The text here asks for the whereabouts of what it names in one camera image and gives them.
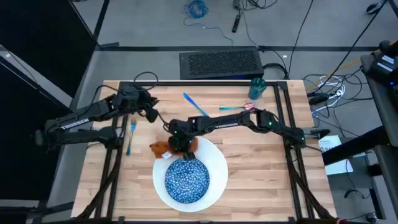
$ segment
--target concrete floor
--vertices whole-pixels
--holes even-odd
[[[119,42],[122,46],[190,46],[190,45],[230,45],[231,42],[222,37],[217,30],[205,30],[200,26],[186,27],[182,24],[186,15],[183,13],[185,0],[118,0],[111,1],[99,35],[98,42],[107,44]],[[224,33],[234,40],[234,45],[252,45],[249,41],[243,21],[236,34],[231,33],[231,27],[236,16],[236,11],[231,7],[232,1],[206,1],[209,14],[201,19],[206,26],[218,26]],[[303,27],[298,45],[300,46],[350,46],[355,38],[366,26],[370,16],[364,13],[365,8],[376,1],[374,0],[317,0],[313,3],[312,10]],[[94,30],[103,0],[88,0],[77,2],[77,7],[82,18],[91,31]],[[265,10],[253,10],[246,13],[248,27],[252,39],[261,45],[294,45],[297,32],[302,19],[307,11],[310,1],[278,1],[275,6]],[[397,18],[389,6],[386,6],[375,19],[368,31],[358,42],[359,46],[376,46],[384,39],[395,40],[398,36]],[[286,55],[285,63],[288,65],[291,52],[279,52]],[[326,74],[335,69],[346,52],[295,52],[290,73],[291,79],[302,79],[304,76],[316,73]],[[369,52],[353,52],[346,63],[359,58]],[[179,52],[96,52],[88,70],[84,87],[82,89],[79,106],[90,102],[95,88],[103,80],[132,80],[142,71],[152,71],[158,74],[161,80],[178,80],[180,78]],[[278,62],[280,59],[273,52],[260,53],[262,62]],[[340,70],[339,74],[352,73],[359,68],[359,64]],[[366,79],[358,73],[360,79]],[[264,79],[281,79],[282,73],[277,70],[265,71]],[[359,86],[347,84],[345,97],[353,96],[359,91]],[[367,85],[358,98],[370,97]],[[374,102],[357,101],[336,109],[336,115],[344,129],[355,134],[363,134],[381,125]],[[325,121],[336,124],[333,116]],[[340,134],[339,130],[325,123],[320,123],[320,128],[330,129],[332,134]],[[65,150],[63,155],[64,167],[59,170],[55,185],[57,201],[74,199],[81,166],[76,162],[84,158],[84,153],[77,150]],[[383,188],[383,181],[376,181],[378,188]],[[331,182],[331,185],[345,186],[344,182]],[[368,194],[366,189],[358,190]],[[371,199],[359,199],[350,195],[343,198],[345,191],[332,190],[336,210],[339,217],[357,217],[374,208]],[[384,206],[388,220],[385,223],[396,223],[396,217],[391,207]]]

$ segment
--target blue speckled bowl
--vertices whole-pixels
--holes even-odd
[[[197,159],[177,159],[165,175],[167,192],[181,203],[193,203],[201,199],[209,188],[209,183],[209,172]]]

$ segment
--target blue-green cup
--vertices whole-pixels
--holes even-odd
[[[260,98],[262,92],[267,88],[267,83],[262,78],[253,78],[250,82],[249,98],[256,100]]]

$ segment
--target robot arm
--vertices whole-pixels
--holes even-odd
[[[105,127],[100,130],[79,130],[66,132],[67,130],[88,123],[90,121],[106,121],[124,114],[139,113],[145,111],[145,117],[149,122],[156,120],[158,112],[153,109],[158,100],[151,97],[148,91],[140,86],[129,86],[96,103],[78,109],[64,117],[51,119],[45,123],[43,130],[36,130],[35,141],[38,146],[47,148],[64,144],[76,144],[83,142],[99,141],[107,148],[116,148],[122,144],[115,132],[115,127]]]
[[[257,125],[250,119],[250,114],[255,113]],[[208,116],[190,117],[187,121],[173,119],[169,123],[170,147],[182,152],[184,158],[194,159],[193,153],[189,152],[191,140],[195,136],[208,134],[216,129],[229,128],[235,126],[245,126],[255,133],[273,132],[283,136],[288,140],[288,144],[303,148],[305,147],[304,132],[300,128],[290,128],[281,124],[277,117],[267,111],[254,109],[253,111],[243,111],[238,114],[210,118]]]

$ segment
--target wooden table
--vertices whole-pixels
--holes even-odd
[[[313,127],[303,81],[287,81],[297,127]],[[104,81],[105,85],[118,88],[119,81]],[[250,102],[248,86],[157,86],[150,90],[159,98],[155,106],[166,121],[172,118],[186,120],[200,113],[182,96],[188,93],[211,117],[237,113],[220,111],[219,106],[239,106]],[[100,99],[114,93],[103,88]],[[289,123],[280,91],[286,123]],[[254,101],[256,107],[266,108],[277,114],[273,88],[267,88],[262,98]],[[152,167],[155,161],[149,145],[158,140],[166,141],[170,136],[162,129],[162,122],[148,123],[145,118],[137,119],[131,145],[131,155],[126,156],[128,139],[118,180],[113,219],[125,216],[126,220],[213,220],[213,221],[287,221],[295,216],[292,190],[285,160],[282,138],[274,133],[257,134],[245,127],[226,128],[213,131],[204,137],[217,145],[228,163],[228,183],[221,198],[211,207],[184,213],[168,207],[157,195],[152,183]],[[110,126],[111,121],[94,123],[94,128]],[[318,147],[317,141],[307,140],[307,145]],[[72,216],[83,211],[97,193],[106,150],[95,145],[87,150],[83,171]],[[302,149],[308,184],[318,201],[336,216],[328,179],[320,152]],[[299,190],[301,208],[306,217],[305,201]],[[109,190],[104,197],[103,216],[106,214]]]

